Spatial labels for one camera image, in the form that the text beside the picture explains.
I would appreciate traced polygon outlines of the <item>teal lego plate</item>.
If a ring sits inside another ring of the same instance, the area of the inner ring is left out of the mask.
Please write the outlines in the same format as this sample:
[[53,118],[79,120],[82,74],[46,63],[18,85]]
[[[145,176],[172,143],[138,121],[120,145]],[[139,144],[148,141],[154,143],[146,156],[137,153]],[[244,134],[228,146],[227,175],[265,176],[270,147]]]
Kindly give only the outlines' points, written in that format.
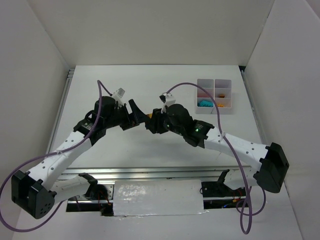
[[201,100],[197,103],[198,107],[203,107],[203,108],[213,108],[214,103],[208,100]]

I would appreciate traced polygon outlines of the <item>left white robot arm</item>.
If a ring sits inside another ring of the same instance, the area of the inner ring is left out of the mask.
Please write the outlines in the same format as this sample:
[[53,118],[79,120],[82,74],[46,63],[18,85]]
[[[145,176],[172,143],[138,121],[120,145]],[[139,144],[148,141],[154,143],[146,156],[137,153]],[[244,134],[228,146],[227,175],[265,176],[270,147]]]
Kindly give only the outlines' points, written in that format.
[[80,155],[89,150],[106,135],[107,129],[120,127],[127,130],[147,122],[134,100],[125,104],[113,97],[103,96],[67,137],[67,139],[45,157],[38,165],[26,172],[17,170],[11,177],[12,201],[35,219],[43,218],[58,200],[58,177]]

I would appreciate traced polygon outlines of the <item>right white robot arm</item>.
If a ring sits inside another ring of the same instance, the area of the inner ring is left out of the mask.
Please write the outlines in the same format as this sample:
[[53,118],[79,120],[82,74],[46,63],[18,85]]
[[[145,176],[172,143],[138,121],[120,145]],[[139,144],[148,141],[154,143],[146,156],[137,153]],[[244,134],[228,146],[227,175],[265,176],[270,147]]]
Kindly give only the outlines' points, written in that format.
[[211,123],[193,119],[181,104],[173,104],[165,112],[154,109],[145,127],[153,134],[173,132],[193,147],[218,151],[247,164],[249,170],[223,174],[223,184],[230,189],[259,186],[274,194],[281,191],[290,165],[283,148],[275,142],[258,144],[222,132]]

